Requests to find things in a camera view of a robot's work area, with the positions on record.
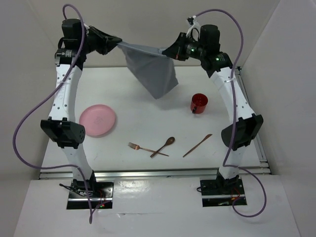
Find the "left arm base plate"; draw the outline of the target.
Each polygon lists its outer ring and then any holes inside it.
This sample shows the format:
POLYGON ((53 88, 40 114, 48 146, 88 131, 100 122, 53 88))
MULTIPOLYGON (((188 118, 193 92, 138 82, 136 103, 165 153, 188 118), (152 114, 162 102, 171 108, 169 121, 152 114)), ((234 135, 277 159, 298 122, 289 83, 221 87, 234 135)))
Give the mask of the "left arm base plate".
POLYGON ((99 209, 112 209, 113 207, 114 182, 97 182, 95 190, 89 189, 88 193, 84 187, 75 188, 73 183, 65 188, 69 191, 67 210, 89 209, 87 194, 90 196, 92 209, 97 206, 99 209))

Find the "grey cloth placemat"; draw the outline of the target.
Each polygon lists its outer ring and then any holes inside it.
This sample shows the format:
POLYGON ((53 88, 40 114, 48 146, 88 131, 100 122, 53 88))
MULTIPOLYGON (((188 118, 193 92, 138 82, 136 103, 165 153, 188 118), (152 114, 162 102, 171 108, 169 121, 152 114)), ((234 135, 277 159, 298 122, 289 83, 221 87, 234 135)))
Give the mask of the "grey cloth placemat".
POLYGON ((162 55, 162 48, 120 42, 126 65, 155 99, 169 93, 178 85, 174 62, 162 55))

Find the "copper fork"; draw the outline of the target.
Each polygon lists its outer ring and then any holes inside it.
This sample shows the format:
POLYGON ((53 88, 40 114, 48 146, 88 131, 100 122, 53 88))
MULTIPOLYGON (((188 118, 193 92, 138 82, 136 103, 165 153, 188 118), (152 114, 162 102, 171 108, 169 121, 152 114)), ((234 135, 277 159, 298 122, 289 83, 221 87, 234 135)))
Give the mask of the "copper fork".
POLYGON ((128 147, 134 149, 134 150, 144 150, 144 151, 148 151, 148 152, 151 152, 151 153, 154 153, 155 151, 154 150, 150 150, 150 149, 146 149, 146 148, 142 148, 140 147, 139 145, 137 144, 134 144, 134 143, 128 143, 128 147))

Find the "brown wooden spoon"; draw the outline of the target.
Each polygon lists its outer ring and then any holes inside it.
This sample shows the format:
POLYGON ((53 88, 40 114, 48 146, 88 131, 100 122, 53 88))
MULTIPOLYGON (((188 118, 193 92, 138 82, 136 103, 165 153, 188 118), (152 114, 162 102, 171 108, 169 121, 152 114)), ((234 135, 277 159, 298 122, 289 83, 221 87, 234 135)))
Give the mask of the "brown wooden spoon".
POLYGON ((155 151, 152 155, 150 155, 150 158, 153 158, 154 156, 156 156, 163 148, 165 148, 166 146, 172 145, 175 142, 175 138, 174 137, 169 137, 167 139, 167 141, 165 142, 165 144, 159 148, 157 151, 155 151))

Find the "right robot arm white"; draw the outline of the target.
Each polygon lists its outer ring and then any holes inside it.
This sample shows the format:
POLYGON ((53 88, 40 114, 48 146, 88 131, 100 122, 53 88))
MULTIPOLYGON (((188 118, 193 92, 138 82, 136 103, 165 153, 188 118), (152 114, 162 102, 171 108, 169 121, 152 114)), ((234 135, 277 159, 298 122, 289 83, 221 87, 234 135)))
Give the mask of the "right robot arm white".
POLYGON ((231 125, 224 128, 221 138, 228 153, 217 171, 215 188, 225 194, 236 186, 239 167, 246 148, 256 137, 263 124, 263 117, 256 115, 249 106, 235 76, 235 67, 228 54, 220 50, 220 32, 215 25, 204 25, 198 40, 180 33, 175 43, 163 55, 185 61, 194 58, 217 87, 227 108, 231 125))

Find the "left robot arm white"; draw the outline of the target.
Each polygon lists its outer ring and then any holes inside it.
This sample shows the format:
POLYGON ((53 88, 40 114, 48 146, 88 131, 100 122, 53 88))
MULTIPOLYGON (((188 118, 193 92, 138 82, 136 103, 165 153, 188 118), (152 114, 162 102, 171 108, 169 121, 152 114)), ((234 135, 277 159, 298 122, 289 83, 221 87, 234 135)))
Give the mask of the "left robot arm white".
POLYGON ((57 91, 48 119, 43 119, 40 127, 67 157, 73 172, 70 190, 92 197, 97 193, 97 184, 83 148, 85 128, 76 123, 77 88, 86 56, 94 51, 106 55, 122 39, 93 26, 86 27, 78 19, 64 20, 62 31, 64 35, 55 53, 57 91))

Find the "pink plate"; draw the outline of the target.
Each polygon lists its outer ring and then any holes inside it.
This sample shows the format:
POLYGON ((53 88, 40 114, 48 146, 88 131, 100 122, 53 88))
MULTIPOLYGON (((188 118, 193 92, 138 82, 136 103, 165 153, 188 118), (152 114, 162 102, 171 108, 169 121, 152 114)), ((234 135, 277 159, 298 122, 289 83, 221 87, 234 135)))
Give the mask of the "pink plate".
POLYGON ((85 133, 91 137, 99 137, 108 133, 116 123, 114 110, 103 104, 92 105, 80 115, 79 124, 85 128, 85 133))

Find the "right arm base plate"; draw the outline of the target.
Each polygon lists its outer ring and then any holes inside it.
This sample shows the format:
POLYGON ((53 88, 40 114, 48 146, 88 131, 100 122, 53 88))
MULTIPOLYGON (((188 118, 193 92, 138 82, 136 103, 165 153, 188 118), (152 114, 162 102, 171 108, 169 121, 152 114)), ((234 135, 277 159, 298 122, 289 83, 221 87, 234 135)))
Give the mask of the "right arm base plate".
POLYGON ((237 183, 225 188, 218 188, 215 180, 200 180, 200 186, 196 188, 201 193, 203 207, 221 207, 247 205, 243 182, 238 179, 237 183))

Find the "aluminium rail front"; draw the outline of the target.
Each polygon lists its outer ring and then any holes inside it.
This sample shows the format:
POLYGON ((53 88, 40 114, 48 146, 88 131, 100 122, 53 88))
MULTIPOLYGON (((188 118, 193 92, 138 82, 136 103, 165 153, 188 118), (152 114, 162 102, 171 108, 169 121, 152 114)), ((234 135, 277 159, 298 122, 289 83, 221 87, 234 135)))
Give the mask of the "aluminium rail front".
MULTIPOLYGON (((271 174, 270 168, 267 163, 263 166, 255 168, 246 168, 254 174, 271 174)), ((216 176, 217 169, 179 169, 179 170, 140 170, 140 171, 109 171, 109 172, 96 172, 95 177, 97 180, 115 179, 115 178, 168 178, 168 177, 201 177, 201 176, 216 176)), ((39 175, 40 180, 49 179, 70 179, 72 174, 69 172, 42 172, 39 175)))

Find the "copper knife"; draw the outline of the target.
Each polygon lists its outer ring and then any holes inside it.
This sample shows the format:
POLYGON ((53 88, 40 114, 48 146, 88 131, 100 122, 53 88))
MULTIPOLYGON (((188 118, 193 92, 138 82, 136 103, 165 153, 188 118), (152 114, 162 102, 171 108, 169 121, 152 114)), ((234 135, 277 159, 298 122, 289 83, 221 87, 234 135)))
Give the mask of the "copper knife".
POLYGON ((210 138, 212 134, 207 134, 198 144, 196 144, 194 147, 192 147, 188 152, 186 152, 183 155, 183 158, 186 157, 188 154, 190 154, 192 151, 194 151, 198 146, 200 146, 203 142, 205 142, 208 138, 210 138))

